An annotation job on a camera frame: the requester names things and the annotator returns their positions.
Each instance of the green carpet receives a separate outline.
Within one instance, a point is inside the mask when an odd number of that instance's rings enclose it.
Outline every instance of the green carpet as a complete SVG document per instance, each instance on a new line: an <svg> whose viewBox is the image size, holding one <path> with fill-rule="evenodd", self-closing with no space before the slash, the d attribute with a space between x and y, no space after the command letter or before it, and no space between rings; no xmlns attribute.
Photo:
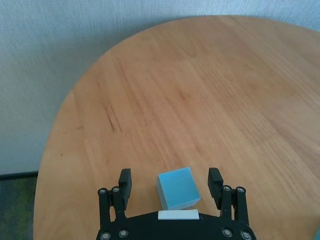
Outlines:
<svg viewBox="0 0 320 240"><path fill-rule="evenodd" d="M0 239L32 240L37 178L0 181Z"/></svg>

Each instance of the blue cube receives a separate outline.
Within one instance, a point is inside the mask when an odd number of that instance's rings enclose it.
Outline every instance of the blue cube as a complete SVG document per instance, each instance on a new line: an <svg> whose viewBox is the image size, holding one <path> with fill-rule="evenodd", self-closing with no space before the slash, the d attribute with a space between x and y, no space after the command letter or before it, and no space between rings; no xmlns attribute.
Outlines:
<svg viewBox="0 0 320 240"><path fill-rule="evenodd" d="M189 167L159 174L156 188L163 210L185 209L201 199Z"/></svg>

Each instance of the wall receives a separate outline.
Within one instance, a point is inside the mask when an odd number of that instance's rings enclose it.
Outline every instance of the wall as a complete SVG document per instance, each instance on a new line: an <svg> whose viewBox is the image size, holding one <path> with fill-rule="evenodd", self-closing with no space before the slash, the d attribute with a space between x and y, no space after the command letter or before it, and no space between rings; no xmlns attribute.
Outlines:
<svg viewBox="0 0 320 240"><path fill-rule="evenodd" d="M318 0L3 0L0 175L38 170L64 97L105 51L166 21L246 15L320 30Z"/></svg>

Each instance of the floor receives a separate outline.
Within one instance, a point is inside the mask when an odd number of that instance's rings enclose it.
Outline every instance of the floor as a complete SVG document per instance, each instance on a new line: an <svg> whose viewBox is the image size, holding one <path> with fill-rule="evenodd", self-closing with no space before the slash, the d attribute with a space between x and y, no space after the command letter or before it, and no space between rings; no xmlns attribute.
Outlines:
<svg viewBox="0 0 320 240"><path fill-rule="evenodd" d="M0 181L0 239L32 240L37 178Z"/></svg>

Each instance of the round table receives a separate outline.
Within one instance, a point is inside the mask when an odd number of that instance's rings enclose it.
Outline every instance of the round table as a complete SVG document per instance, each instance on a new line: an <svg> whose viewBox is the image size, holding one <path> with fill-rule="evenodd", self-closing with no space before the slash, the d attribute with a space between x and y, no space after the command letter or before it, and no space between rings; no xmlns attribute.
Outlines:
<svg viewBox="0 0 320 240"><path fill-rule="evenodd" d="M131 168L127 217L161 209L160 173L189 166L244 186L258 239L320 224L320 33L241 16L167 22L106 52L67 95L39 170L35 240L93 240L97 190Z"/></svg>

